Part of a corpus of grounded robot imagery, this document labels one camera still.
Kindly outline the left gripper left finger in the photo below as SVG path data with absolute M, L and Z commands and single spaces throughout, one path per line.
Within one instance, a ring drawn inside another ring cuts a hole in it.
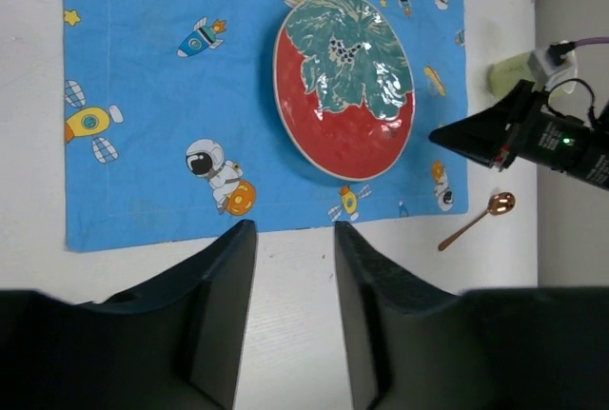
M 256 263 L 243 220 L 102 303 L 1 294 L 5 409 L 230 409 Z

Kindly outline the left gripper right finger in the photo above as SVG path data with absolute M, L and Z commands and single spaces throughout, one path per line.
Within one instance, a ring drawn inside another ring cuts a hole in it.
M 604 409 L 604 287 L 443 291 L 349 223 L 334 259 L 357 409 Z

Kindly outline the blue space print placemat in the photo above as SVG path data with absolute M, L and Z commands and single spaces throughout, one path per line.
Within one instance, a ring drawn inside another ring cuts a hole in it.
M 367 0 L 416 92 L 403 154 L 350 182 L 278 115 L 277 34 L 303 0 L 65 0 L 67 244 L 96 251 L 223 234 L 463 213 L 464 159 L 428 141 L 467 113 L 465 0 Z

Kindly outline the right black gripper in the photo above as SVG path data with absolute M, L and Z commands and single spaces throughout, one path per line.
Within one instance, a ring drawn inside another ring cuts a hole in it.
M 487 168 L 504 170 L 522 158 L 608 188 L 608 108 L 589 123 L 545 112 L 549 94 L 520 80 L 494 106 L 431 131 L 431 143 Z

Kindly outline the red and teal plate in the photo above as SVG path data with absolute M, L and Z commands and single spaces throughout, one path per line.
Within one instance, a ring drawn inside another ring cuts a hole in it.
M 350 182 L 397 163 L 416 110 L 412 68 L 400 38 L 367 0 L 303 0 L 273 52 L 278 115 L 300 153 Z

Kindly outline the copper spoon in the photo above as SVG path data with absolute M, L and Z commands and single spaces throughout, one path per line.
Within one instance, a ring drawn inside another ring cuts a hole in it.
M 452 243 L 457 241 L 463 234 L 465 234 L 471 227 L 476 225 L 486 216 L 500 216 L 509 213 L 515 207 L 515 205 L 516 197 L 511 192 L 501 192 L 491 196 L 484 212 L 482 212 L 476 218 L 474 218 L 462 228 L 457 230 L 455 233 L 451 234 L 449 237 L 441 241 L 438 244 L 437 249 L 440 252 L 444 251 Z

